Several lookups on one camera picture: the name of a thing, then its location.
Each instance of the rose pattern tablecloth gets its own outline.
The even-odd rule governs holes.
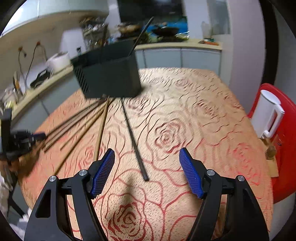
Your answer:
[[[185,68],[139,71],[142,93],[125,100],[139,151],[150,181],[145,182],[131,145],[120,99],[110,105],[99,151],[115,151],[115,164],[103,193],[93,202],[109,240],[185,240],[198,214],[201,200],[190,191],[178,160],[186,147],[207,169],[221,176],[246,177],[271,226],[273,196],[264,147],[245,111],[215,73]],[[80,90],[69,97],[40,126],[48,132],[88,105]],[[67,159],[59,178],[70,177],[92,163],[101,118],[91,127]],[[58,167],[59,147],[79,124],[47,153],[41,151],[29,176],[20,180],[32,207],[49,176]],[[226,197],[222,197],[214,236],[223,228]],[[68,207],[73,232],[81,238],[72,198]]]

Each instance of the white kettle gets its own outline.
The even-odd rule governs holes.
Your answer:
[[[258,138],[271,138],[285,114],[281,101],[267,90],[260,91],[260,97],[251,119]]]

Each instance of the white wall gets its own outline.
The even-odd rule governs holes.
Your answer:
[[[56,35],[61,36],[59,52],[68,52],[70,58],[77,56],[77,48],[81,47],[81,53],[86,51],[82,29],[79,22],[64,23],[56,27]]]
[[[24,58],[23,53],[20,54],[22,70],[26,77],[37,41],[41,41],[41,44],[45,47],[48,58],[60,51],[69,52],[70,57],[73,58],[77,56],[77,47],[81,47],[82,52],[86,51],[82,30],[79,28],[78,20],[76,22],[63,22],[63,24],[58,25],[54,29],[35,34],[28,39],[20,41],[17,45],[14,45],[12,48],[1,54],[0,93],[2,93],[8,86],[12,86],[12,76],[15,71],[18,71],[19,75],[21,75],[18,64],[18,48],[20,46],[23,46],[24,51],[27,53],[26,58]],[[42,49],[38,47],[27,79],[28,86],[36,79],[39,72],[46,69],[45,63]],[[20,77],[20,82],[21,88],[24,91],[25,88],[22,76]]]
[[[246,113],[253,105],[265,63],[265,29],[258,0],[228,0],[233,59],[229,88]]]
[[[220,78],[229,85],[232,71],[233,37],[231,34],[213,35],[213,38],[222,43]]]
[[[202,22],[210,23],[207,0],[182,0],[190,38],[202,39]]]
[[[296,38],[274,8],[279,32],[279,60],[274,85],[296,103]]]
[[[117,0],[108,0],[108,6],[109,15],[106,22],[109,23],[109,27],[114,28],[121,23]]]
[[[20,62],[22,65],[23,73],[26,77],[30,63],[33,57],[33,51],[36,46],[37,41],[41,41],[41,44],[46,48],[46,54],[48,57],[54,55],[59,51],[60,36],[57,36],[54,30],[48,31],[46,33],[40,33],[34,35],[33,37],[24,40],[20,45],[14,46],[13,48],[7,50],[5,53],[1,54],[0,58],[0,92],[6,89],[8,85],[12,84],[12,76],[15,71],[20,73],[20,67],[18,64],[18,48],[23,46],[24,51],[27,53],[27,57],[24,58],[23,53],[20,54]],[[42,56],[42,49],[37,48],[35,52],[35,57],[32,63],[32,67],[28,76],[28,85],[36,79],[37,74],[44,70],[45,59]],[[24,90],[23,77],[21,79],[21,87]]]

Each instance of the black basket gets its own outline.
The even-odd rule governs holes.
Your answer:
[[[141,91],[133,41],[106,45],[72,59],[74,73],[86,98],[135,97]]]

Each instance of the wok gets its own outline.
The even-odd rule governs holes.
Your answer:
[[[160,37],[171,37],[175,36],[179,32],[179,28],[176,27],[160,27],[155,25],[155,29],[152,29],[152,32]]]

